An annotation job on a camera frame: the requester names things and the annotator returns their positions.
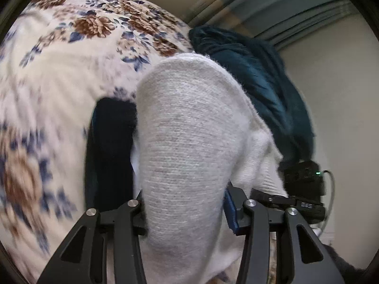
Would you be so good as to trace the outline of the white knit sweater with sequins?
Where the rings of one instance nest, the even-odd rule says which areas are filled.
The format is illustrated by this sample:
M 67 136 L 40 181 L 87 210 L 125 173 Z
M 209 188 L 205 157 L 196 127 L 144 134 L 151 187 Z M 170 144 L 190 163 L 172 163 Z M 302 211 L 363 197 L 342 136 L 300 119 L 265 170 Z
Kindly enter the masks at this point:
M 242 255 L 222 210 L 228 183 L 285 195 L 271 131 L 240 84 L 200 54 L 154 66 L 136 94 L 148 283 L 206 283 Z

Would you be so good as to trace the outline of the dark teal fuzzy blanket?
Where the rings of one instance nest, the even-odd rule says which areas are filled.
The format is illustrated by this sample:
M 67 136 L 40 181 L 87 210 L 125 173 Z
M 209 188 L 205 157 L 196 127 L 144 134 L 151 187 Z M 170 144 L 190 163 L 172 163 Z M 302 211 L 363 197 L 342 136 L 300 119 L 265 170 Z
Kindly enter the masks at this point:
M 283 168 L 313 156 L 313 127 L 284 62 L 272 45 L 233 31 L 199 26 L 189 32 L 196 53 L 216 61 L 242 86 L 269 127 Z

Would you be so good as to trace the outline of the floral cream bed blanket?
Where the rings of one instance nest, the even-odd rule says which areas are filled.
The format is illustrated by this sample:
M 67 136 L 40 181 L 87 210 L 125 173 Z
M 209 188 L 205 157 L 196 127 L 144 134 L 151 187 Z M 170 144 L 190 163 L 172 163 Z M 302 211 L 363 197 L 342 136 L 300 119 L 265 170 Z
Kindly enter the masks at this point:
M 135 98 L 151 66 L 191 51 L 147 0 L 31 0 L 1 44 L 1 243 L 28 283 L 84 211 L 97 100 Z

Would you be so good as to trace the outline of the dark striped folded garment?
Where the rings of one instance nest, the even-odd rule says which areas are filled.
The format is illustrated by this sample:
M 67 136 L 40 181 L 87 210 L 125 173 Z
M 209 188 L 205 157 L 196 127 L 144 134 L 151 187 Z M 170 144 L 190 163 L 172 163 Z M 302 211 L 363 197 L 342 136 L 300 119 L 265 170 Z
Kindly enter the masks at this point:
M 131 152 L 136 125 L 135 103 L 116 98 L 102 98 L 96 103 L 87 136 L 87 209 L 115 210 L 134 198 Z

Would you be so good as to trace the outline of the teal striped curtain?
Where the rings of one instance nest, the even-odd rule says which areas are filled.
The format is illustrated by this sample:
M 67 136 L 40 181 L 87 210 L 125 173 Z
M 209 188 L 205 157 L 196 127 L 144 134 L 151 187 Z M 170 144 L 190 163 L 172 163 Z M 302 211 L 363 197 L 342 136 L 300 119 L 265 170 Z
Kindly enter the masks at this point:
M 188 11 L 189 26 L 211 25 L 270 42 L 276 49 L 350 15 L 350 0 L 199 0 Z

